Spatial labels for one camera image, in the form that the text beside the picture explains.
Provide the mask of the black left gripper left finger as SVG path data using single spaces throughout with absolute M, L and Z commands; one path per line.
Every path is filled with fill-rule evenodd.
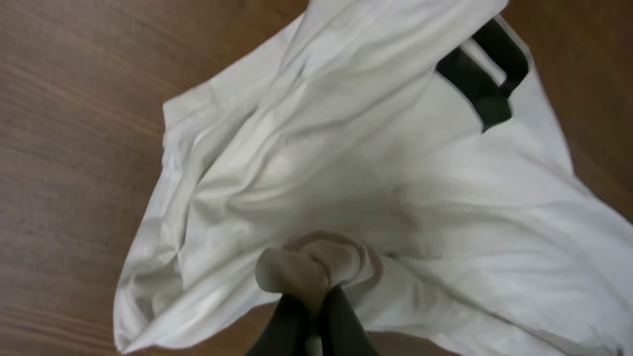
M 315 356 L 315 316 L 297 298 L 284 294 L 246 356 Z

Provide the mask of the white Puma t-shirt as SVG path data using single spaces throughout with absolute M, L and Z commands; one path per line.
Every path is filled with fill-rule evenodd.
M 632 226 L 576 176 L 502 9 L 313 1 L 167 101 L 117 349 L 340 286 L 366 329 L 462 355 L 630 354 Z

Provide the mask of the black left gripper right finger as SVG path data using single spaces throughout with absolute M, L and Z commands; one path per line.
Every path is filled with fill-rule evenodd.
M 332 288 L 318 314 L 323 356 L 378 356 L 340 286 Z

